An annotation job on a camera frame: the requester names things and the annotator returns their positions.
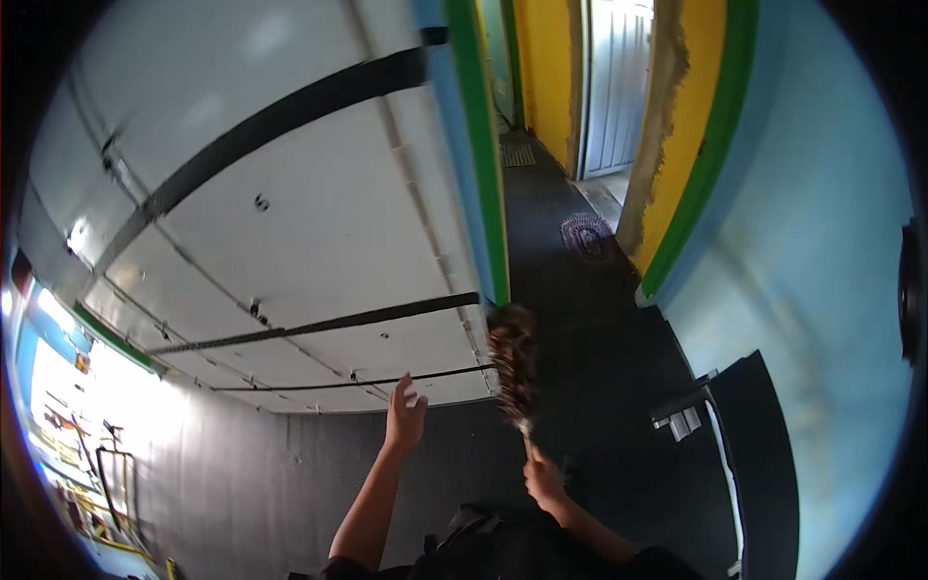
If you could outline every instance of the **green door frame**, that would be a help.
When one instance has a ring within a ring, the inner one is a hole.
[[[512,120],[514,128],[525,128],[525,112],[522,108],[522,70],[519,67],[519,36],[516,33],[515,9],[512,0],[499,0],[502,8],[503,26],[506,29],[506,48],[509,53],[509,75],[512,77]]]

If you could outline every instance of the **black rubber floor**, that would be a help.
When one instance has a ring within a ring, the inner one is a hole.
[[[612,529],[727,577],[735,535],[708,418],[701,411],[704,427],[679,444],[651,427],[650,409],[690,383],[670,330],[635,306],[638,280],[617,247],[604,267],[563,246],[561,222],[591,210],[554,160],[521,133],[500,138],[532,143],[537,160],[504,170],[512,295],[539,323],[536,442],[558,461],[577,458],[587,506]],[[385,416],[276,417],[196,389],[181,398],[141,461],[139,507],[156,553],[194,580],[317,571]],[[431,409],[426,420],[384,566],[413,561],[462,502],[531,505],[522,442],[492,403]]]

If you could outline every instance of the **doorway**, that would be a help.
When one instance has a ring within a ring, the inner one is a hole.
[[[613,230],[641,134],[653,0],[584,3],[584,114],[577,188]]]
[[[486,59],[489,64],[493,102],[504,122],[512,126],[515,123],[512,73],[509,70],[506,24],[503,20],[501,1],[478,0],[477,7],[485,35]]]

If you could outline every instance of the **black shirt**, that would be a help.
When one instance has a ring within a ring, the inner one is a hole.
[[[701,580],[664,548],[646,548],[626,564],[608,562],[577,542],[547,514],[500,517],[462,507],[445,538],[427,536],[412,565],[371,572],[349,558],[334,558],[324,580],[488,580],[627,578]]]

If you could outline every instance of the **hallway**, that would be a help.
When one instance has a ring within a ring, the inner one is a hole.
[[[736,560],[728,489],[709,421],[679,444],[649,411],[690,382],[656,309],[639,310],[638,280],[612,237],[585,263],[561,223],[591,213],[556,162],[504,168],[513,300],[539,326],[535,440],[579,463],[587,507],[640,546],[662,544],[708,578]],[[382,441],[383,414],[274,416],[219,394],[177,387],[177,421],[135,451],[150,546],[191,579],[313,573]],[[457,505],[531,506],[518,434],[493,402],[430,409],[400,483],[384,566],[413,561],[422,537]]]

